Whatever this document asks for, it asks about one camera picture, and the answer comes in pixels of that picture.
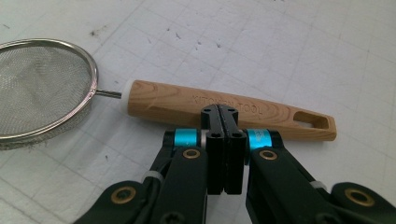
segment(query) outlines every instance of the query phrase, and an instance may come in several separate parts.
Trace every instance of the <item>strainer handle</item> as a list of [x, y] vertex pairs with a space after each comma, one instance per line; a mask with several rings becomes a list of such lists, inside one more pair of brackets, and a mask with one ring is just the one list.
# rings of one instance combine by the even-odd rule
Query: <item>strainer handle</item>
[[123, 98], [130, 116], [179, 126], [200, 128], [202, 108], [222, 104], [239, 111], [240, 129], [274, 129], [290, 140], [332, 141], [336, 137], [331, 116], [229, 93], [136, 80]]
[[106, 97], [111, 97], [111, 98], [116, 98], [120, 99], [121, 98], [121, 93], [117, 91], [104, 91], [100, 89], [96, 89], [96, 95], [101, 95], [101, 96], [106, 96]]

